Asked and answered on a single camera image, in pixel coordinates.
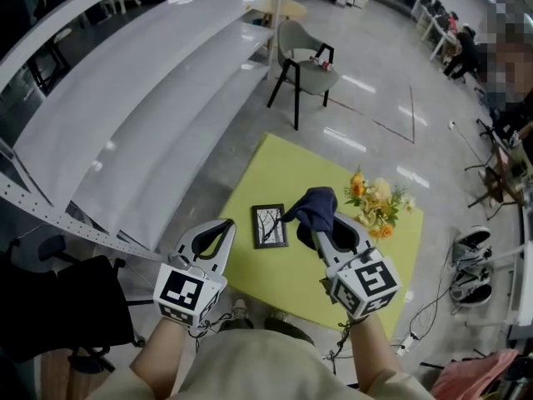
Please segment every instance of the pink cloth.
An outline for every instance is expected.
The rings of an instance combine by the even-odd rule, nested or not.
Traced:
[[[441,372],[431,394],[436,400],[478,400],[517,354],[516,350],[502,350],[480,360],[450,363]]]

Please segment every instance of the floor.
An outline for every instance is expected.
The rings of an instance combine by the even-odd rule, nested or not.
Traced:
[[[431,375],[419,366],[421,361],[446,364],[452,358],[475,356],[473,348],[489,353],[505,344],[504,327],[470,329],[464,321],[470,314],[454,309],[448,296],[438,302],[435,321],[433,307],[418,318],[413,316],[437,295],[442,279],[443,293],[452,272],[446,263],[451,240],[459,230],[485,224],[492,232],[495,253],[516,247],[520,242],[519,213],[504,207],[491,221],[492,210],[485,205],[467,209],[467,204],[483,193],[475,170],[466,166],[484,161],[489,146],[478,137],[477,118],[487,119],[477,102],[471,79],[466,85],[447,80],[437,61],[430,62],[429,46],[420,41],[415,24],[407,17],[378,2],[366,9],[339,8],[327,0],[303,0],[308,14],[301,23],[307,31],[332,45],[336,70],[341,74],[330,92],[328,107],[320,97],[301,95],[300,130],[292,127],[293,88],[283,85],[271,109],[266,107],[281,71],[262,82],[237,114],[178,208],[160,243],[160,252],[173,249],[189,227],[216,218],[245,171],[264,132],[274,133],[307,148],[344,168],[361,168],[369,178],[383,177],[399,183],[416,198],[424,211],[424,227],[418,261],[406,302],[391,343],[398,343],[410,330],[422,341],[401,358],[405,370],[428,383]],[[450,121],[454,122],[449,129]],[[91,252],[104,253],[101,248]],[[110,256],[117,256],[108,251]],[[157,265],[132,257],[129,262],[148,281],[155,283]],[[121,283],[127,295],[150,296],[151,288],[130,267],[124,268]],[[498,273],[495,294],[486,307],[469,313],[501,315],[506,309],[510,276]],[[229,289],[210,314],[216,319],[231,309],[235,293]],[[259,325],[268,310],[250,301],[252,320]],[[138,332],[147,336],[158,315],[152,306],[132,309]],[[289,322],[306,330],[325,357],[336,348],[339,333],[290,317]],[[131,346],[115,347],[109,359],[115,365],[128,365],[137,351]],[[342,357],[349,357],[346,351]],[[189,338],[177,386],[194,358],[194,342]],[[345,383],[356,381],[352,360],[340,359],[337,374]]]

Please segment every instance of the desk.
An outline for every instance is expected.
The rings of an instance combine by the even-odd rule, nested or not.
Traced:
[[[276,11],[276,8],[274,5],[276,4],[276,0],[268,0],[267,2],[264,2],[261,6],[256,7],[256,10],[259,12],[263,12],[263,26],[270,26],[272,23],[272,15]],[[294,0],[281,0],[281,8],[280,8],[280,16],[284,17],[286,19],[289,18],[302,18],[306,16],[307,14],[307,8],[299,3],[295,2]]]
[[[441,35],[441,40],[439,40],[439,42],[435,46],[435,49],[433,49],[433,52],[430,55],[430,61],[432,61],[435,55],[441,50],[442,45],[444,44],[444,41],[447,41],[451,44],[457,43],[457,38],[455,34],[453,34],[452,32],[444,31],[441,28],[441,26],[437,23],[434,17],[431,18],[430,24],[427,26],[427,29],[424,31],[424,34],[422,35],[422,38],[421,38],[422,42],[427,39],[427,36],[429,35],[432,28],[434,28],[436,31],[439,32],[439,34]]]
[[[335,191],[339,211],[355,216],[356,208],[345,204],[344,199],[344,188],[352,175],[312,152],[266,135],[221,213],[221,218],[231,218],[237,224],[224,272],[228,284],[299,318],[340,330],[337,324],[346,321],[346,312],[341,305],[331,304],[319,283],[325,277],[326,266],[316,252],[297,239],[298,222],[286,225],[288,247],[254,249],[251,207],[283,203],[287,211],[308,188],[329,186]],[[392,258],[403,283],[392,303],[378,312],[388,337],[392,336],[411,283],[423,221],[420,209],[400,211],[398,215],[394,235],[377,244],[384,255]]]

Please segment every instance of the picture frame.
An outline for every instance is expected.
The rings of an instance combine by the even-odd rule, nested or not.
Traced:
[[[255,249],[284,248],[289,245],[283,204],[252,206],[253,242]]]

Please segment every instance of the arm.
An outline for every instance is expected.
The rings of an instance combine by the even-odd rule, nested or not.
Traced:
[[[533,122],[529,122],[518,132],[518,136],[520,139],[526,139],[532,131]]]
[[[351,327],[351,348],[359,388],[366,393],[385,369],[401,372],[401,365],[389,346],[377,315]]]
[[[186,337],[182,325],[162,318],[132,363],[133,372],[150,386],[157,400],[171,395]]]

